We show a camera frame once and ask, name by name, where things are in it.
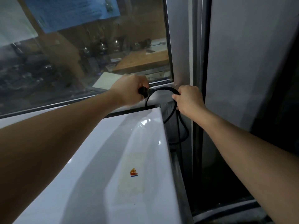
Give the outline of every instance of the white appliance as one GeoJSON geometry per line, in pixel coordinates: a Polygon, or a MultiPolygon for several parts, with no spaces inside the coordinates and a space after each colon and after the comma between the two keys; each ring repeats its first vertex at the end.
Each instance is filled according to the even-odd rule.
{"type": "Polygon", "coordinates": [[[103,119],[14,223],[182,223],[160,108],[103,119]]]}

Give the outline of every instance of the paper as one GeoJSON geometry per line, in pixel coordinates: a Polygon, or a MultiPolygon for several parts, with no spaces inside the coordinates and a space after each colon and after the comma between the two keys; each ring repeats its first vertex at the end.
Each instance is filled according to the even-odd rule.
{"type": "Polygon", "coordinates": [[[0,0],[0,47],[37,36],[17,0],[0,0]]]}
{"type": "Polygon", "coordinates": [[[118,74],[104,72],[92,87],[109,90],[113,83],[115,83],[120,77],[121,75],[118,74]]]}
{"type": "Polygon", "coordinates": [[[24,0],[45,33],[119,16],[116,0],[24,0]]]}

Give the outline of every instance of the wall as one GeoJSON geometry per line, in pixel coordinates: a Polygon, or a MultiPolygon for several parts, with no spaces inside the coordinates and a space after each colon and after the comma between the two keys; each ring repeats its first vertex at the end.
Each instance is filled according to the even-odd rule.
{"type": "MultiPolygon", "coordinates": [[[[212,0],[206,105],[250,130],[296,34],[299,0],[212,0]]],[[[203,167],[219,156],[204,135],[203,167]]]]}

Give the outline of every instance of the wooden countertop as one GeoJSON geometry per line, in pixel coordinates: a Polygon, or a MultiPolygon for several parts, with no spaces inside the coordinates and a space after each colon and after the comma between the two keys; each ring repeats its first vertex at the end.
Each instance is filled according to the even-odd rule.
{"type": "Polygon", "coordinates": [[[113,69],[115,73],[134,73],[169,64],[168,51],[146,54],[145,49],[131,51],[113,69]]]}

